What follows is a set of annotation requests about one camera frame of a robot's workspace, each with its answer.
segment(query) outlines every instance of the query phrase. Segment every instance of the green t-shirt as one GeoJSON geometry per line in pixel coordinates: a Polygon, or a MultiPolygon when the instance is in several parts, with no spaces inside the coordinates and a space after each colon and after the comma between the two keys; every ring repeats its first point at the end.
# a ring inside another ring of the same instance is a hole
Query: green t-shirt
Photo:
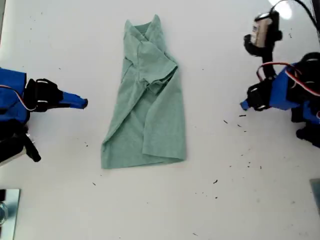
{"type": "Polygon", "coordinates": [[[183,95],[161,22],[125,23],[121,85],[101,147],[104,169],[169,164],[186,158],[183,95]]]}

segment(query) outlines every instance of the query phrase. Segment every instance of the white tabletop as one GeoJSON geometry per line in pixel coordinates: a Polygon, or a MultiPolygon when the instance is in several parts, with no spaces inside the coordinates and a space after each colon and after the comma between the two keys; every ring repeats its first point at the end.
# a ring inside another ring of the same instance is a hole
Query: white tabletop
{"type": "MultiPolygon", "coordinates": [[[[319,51],[307,14],[291,6],[274,51],[289,63],[319,51]]],[[[270,7],[267,0],[7,1],[0,66],[89,100],[85,110],[33,113],[29,133],[42,160],[22,156],[0,167],[0,188],[21,189],[15,240],[318,240],[309,179],[320,178],[320,149],[296,138],[303,124],[291,123],[289,111],[239,106],[261,63],[243,37],[270,7]],[[182,73],[187,160],[102,170],[124,24],[154,14],[182,73]]]]}

